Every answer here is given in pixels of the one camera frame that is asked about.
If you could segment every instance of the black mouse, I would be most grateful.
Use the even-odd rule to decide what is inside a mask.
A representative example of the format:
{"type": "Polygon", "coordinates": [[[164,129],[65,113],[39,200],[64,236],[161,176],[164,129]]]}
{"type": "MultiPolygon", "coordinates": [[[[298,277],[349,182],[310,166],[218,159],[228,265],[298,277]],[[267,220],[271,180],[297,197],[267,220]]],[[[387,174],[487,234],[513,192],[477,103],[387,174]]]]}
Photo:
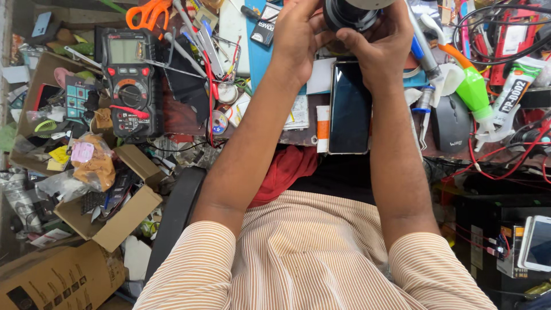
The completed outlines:
{"type": "Polygon", "coordinates": [[[446,153],[458,153],[467,146],[473,122],[467,105],[456,94],[441,97],[430,119],[436,148],[446,153]]]}

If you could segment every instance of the chair armrest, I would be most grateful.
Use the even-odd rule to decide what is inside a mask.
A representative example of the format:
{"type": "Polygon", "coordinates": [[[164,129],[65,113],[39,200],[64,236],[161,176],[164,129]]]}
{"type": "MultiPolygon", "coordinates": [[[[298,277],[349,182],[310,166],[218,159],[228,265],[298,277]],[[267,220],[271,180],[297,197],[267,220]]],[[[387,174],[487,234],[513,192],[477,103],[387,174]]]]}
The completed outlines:
{"type": "Polygon", "coordinates": [[[149,281],[165,261],[183,230],[188,226],[206,175],[207,171],[198,167],[185,168],[180,173],[163,211],[144,283],[149,281]]]}

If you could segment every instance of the screen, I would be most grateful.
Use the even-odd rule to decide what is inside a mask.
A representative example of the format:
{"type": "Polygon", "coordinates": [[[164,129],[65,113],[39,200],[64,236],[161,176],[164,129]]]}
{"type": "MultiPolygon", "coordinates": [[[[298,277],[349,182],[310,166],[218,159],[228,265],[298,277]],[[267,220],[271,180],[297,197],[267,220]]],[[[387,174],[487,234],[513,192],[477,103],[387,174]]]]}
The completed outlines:
{"type": "Polygon", "coordinates": [[[551,223],[535,222],[526,261],[551,266],[551,223]]]}
{"type": "Polygon", "coordinates": [[[142,63],[136,57],[138,43],[143,40],[110,39],[110,63],[142,63]]]}
{"type": "Polygon", "coordinates": [[[367,152],[371,93],[362,82],[358,63],[336,63],[332,85],[329,153],[367,152]]]}

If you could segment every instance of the hand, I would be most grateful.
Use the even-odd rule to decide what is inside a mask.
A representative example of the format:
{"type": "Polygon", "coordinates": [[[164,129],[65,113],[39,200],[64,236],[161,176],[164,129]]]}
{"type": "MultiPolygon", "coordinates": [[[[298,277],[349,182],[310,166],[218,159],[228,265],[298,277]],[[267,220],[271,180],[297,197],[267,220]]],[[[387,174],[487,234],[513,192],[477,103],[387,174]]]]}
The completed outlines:
{"type": "Polygon", "coordinates": [[[373,94],[396,86],[403,91],[402,74],[413,38],[404,0],[396,0],[383,11],[381,18],[364,35],[350,28],[337,32],[337,38],[358,58],[364,85],[373,94]]]}
{"type": "Polygon", "coordinates": [[[319,0],[290,0],[275,23],[272,66],[283,70],[288,81],[302,87],[312,75],[314,54],[334,39],[325,26],[323,14],[312,18],[319,0]]]}

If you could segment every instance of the smartphone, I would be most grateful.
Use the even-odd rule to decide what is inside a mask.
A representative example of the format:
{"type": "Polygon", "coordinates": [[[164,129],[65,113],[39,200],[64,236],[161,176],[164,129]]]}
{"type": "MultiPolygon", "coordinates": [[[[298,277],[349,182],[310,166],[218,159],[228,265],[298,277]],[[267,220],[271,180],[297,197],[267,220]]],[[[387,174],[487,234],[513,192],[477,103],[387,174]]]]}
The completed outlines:
{"type": "Polygon", "coordinates": [[[522,264],[533,270],[551,271],[551,217],[534,216],[522,264]]]}
{"type": "Polygon", "coordinates": [[[333,65],[329,119],[329,154],[366,154],[371,121],[371,93],[357,61],[333,65]]]}
{"type": "Polygon", "coordinates": [[[520,246],[520,251],[518,253],[517,266],[523,269],[527,269],[526,266],[524,266],[524,260],[526,259],[526,247],[528,245],[528,240],[530,240],[530,235],[533,227],[532,219],[532,216],[528,216],[526,218],[526,222],[524,224],[524,234],[522,236],[522,243],[520,246]]]}

